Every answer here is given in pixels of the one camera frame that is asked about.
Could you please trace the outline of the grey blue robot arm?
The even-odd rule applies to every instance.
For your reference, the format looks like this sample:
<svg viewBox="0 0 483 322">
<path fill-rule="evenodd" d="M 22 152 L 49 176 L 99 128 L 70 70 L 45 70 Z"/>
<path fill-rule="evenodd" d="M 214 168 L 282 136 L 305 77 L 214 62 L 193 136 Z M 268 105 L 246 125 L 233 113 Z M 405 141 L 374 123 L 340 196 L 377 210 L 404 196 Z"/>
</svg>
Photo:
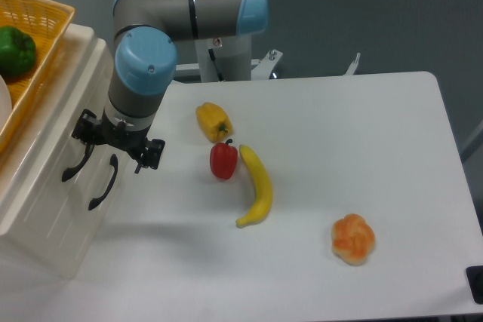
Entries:
<svg viewBox="0 0 483 322">
<path fill-rule="evenodd" d="M 157 168 L 164 142 L 148 131 L 177 65 L 177 41 L 253 35 L 268 25 L 268 0 L 114 0 L 114 69 L 102 115 L 84 110 L 72 137 Z"/>
</svg>

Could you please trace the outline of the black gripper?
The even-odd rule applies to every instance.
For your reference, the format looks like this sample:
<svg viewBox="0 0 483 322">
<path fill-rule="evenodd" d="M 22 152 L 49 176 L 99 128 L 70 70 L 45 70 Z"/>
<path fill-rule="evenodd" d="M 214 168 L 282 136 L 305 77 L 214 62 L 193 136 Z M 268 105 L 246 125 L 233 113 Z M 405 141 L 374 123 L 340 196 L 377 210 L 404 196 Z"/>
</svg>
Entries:
<svg viewBox="0 0 483 322">
<path fill-rule="evenodd" d="M 113 124 L 103 114 L 101 120 L 89 109 L 84 109 L 72 131 L 72 138 L 85 145 L 85 154 L 90 155 L 97 145 L 109 145 L 127 152 L 137 162 L 135 173 L 143 168 L 158 169 L 165 141 L 146 138 L 149 127 L 129 130 L 123 123 Z"/>
</svg>

